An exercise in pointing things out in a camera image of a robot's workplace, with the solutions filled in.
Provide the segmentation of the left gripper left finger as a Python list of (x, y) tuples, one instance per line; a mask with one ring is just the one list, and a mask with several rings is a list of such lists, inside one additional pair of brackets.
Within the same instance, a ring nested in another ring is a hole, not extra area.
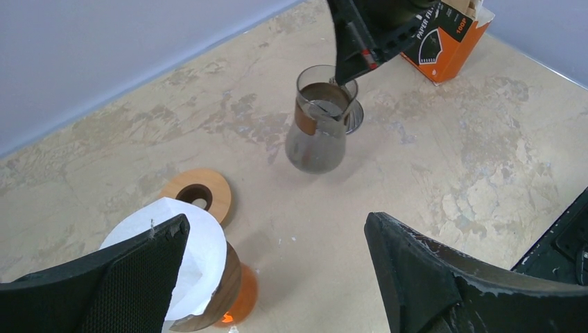
[(161, 332), (190, 233), (184, 214), (1, 284), (2, 332)]

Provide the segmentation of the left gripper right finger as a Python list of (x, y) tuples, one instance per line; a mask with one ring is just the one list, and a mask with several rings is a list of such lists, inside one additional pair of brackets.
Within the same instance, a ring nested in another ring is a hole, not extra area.
[(389, 214), (364, 226), (391, 332), (586, 332), (587, 288), (515, 273)]

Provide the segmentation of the orange glass carafe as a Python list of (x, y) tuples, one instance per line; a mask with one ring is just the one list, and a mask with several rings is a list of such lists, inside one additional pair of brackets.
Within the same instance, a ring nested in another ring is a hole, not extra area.
[(259, 296), (259, 284), (256, 273), (246, 264), (241, 263), (241, 285), (233, 305), (223, 317), (214, 323), (214, 327), (229, 327), (242, 323), (253, 311)]

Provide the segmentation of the smoked glass carafe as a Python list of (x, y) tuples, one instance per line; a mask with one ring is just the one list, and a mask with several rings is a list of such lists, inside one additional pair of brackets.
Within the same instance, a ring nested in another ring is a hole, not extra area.
[(350, 103), (357, 100), (358, 84), (355, 80), (336, 84), (335, 69), (314, 65), (297, 77), (294, 120), (285, 139), (285, 153), (305, 173), (333, 171), (345, 156), (345, 118)]

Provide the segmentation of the white paper coffee filter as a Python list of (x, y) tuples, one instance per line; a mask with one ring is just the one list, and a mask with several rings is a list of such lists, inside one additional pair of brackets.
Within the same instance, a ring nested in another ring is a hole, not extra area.
[(226, 238), (218, 221), (191, 203), (163, 197), (122, 220), (100, 246), (125, 241), (178, 214), (187, 217), (190, 231), (166, 321), (203, 314), (217, 290), (227, 257)]

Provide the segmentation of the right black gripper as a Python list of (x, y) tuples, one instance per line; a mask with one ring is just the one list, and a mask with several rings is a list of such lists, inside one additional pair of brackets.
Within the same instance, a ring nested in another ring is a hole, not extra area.
[(336, 38), (334, 82), (345, 85), (408, 49), (429, 0), (328, 0)]

